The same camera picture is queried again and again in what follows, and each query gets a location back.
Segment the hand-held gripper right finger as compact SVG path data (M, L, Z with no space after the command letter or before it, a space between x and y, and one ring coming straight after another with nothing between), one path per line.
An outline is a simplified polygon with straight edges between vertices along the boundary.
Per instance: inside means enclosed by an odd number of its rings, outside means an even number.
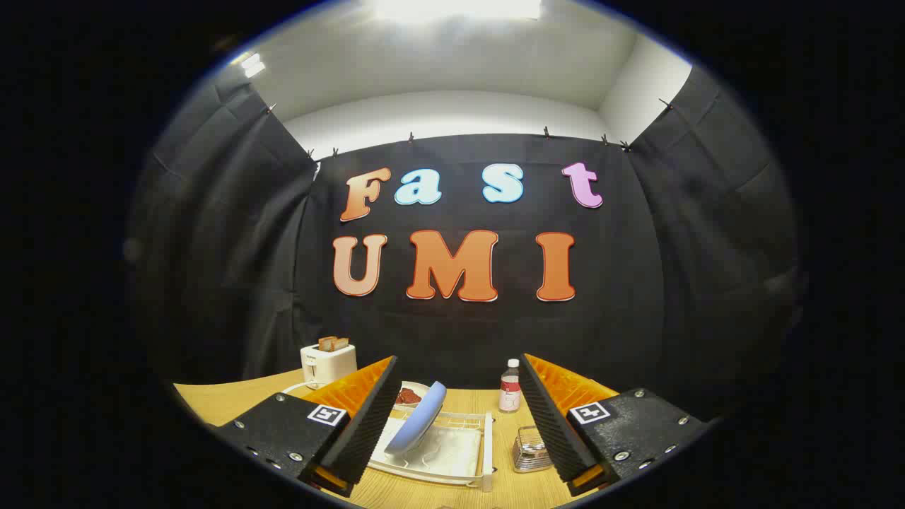
M708 431L707 422L652 390L617 392L527 353L520 355L520 386L572 496L645 474Z

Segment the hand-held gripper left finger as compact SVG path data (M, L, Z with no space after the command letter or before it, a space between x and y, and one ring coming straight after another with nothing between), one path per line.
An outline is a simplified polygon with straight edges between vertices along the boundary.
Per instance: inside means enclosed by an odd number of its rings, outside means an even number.
M301 397L274 393L212 431L281 476L348 497L401 389L397 361L389 356Z

